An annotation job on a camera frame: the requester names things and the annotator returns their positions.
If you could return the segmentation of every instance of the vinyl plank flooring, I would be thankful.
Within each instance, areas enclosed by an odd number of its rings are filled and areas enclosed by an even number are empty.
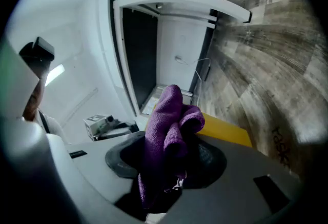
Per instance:
[[[328,53],[319,21],[308,0],[229,1],[251,10],[252,21],[219,15],[200,108],[245,128],[254,148],[304,178],[328,135]],[[206,72],[204,65],[203,78]]]

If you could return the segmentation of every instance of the cable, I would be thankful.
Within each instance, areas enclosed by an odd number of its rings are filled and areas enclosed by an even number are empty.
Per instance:
[[[182,59],[181,56],[179,55],[176,55],[174,57],[174,59],[179,63],[179,64],[182,64],[182,65],[186,65],[186,66],[189,66],[189,65],[192,65],[193,63],[196,63],[196,62],[199,62],[199,61],[203,61],[203,60],[209,60],[209,67],[211,66],[211,59],[209,59],[208,57],[207,58],[202,58],[202,59],[198,59],[198,60],[195,60],[193,61],[192,63],[188,64],[185,60]],[[199,99],[200,99],[200,94],[201,94],[201,85],[202,85],[202,80],[200,78],[200,75],[198,74],[197,70],[195,70],[196,74],[198,75],[198,78],[199,78],[199,91],[198,91],[198,98],[197,98],[197,106],[199,107]]]

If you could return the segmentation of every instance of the white shirt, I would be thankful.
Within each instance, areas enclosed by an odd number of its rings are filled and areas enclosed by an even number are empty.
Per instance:
[[[60,136],[61,139],[63,140],[64,144],[68,144],[68,142],[65,139],[65,135],[64,135],[63,129],[60,126],[60,124],[54,118],[49,117],[44,113],[43,113],[43,116],[45,117],[45,120],[47,122],[50,134]],[[44,131],[46,131],[46,129],[45,129],[43,123],[42,123],[39,110],[36,112],[36,116],[35,116],[33,122],[38,123],[40,125],[40,127],[42,127],[42,129]]]

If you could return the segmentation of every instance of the purple microfiber cloth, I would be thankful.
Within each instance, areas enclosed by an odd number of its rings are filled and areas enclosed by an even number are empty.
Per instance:
[[[151,210],[172,189],[177,179],[185,179],[183,158],[187,145],[182,136],[196,133],[204,126],[204,117],[196,106],[182,104],[178,86],[167,86],[149,118],[145,136],[145,151],[138,176],[144,209]]]

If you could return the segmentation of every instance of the white door frame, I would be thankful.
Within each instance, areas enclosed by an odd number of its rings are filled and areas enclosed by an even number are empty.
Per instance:
[[[228,14],[244,23],[249,23],[252,16],[252,13],[250,11],[227,0],[115,0],[113,2],[113,7],[114,7],[114,21],[115,21],[115,31],[116,31],[116,38],[117,38],[117,47],[119,51],[122,70],[129,91],[128,93],[130,94],[133,109],[135,110],[136,116],[140,115],[141,111],[139,109],[137,98],[133,90],[133,84],[132,84],[128,60],[127,60],[124,32],[123,32],[122,9],[123,7],[132,7],[140,4],[150,4],[150,3],[194,3]]]

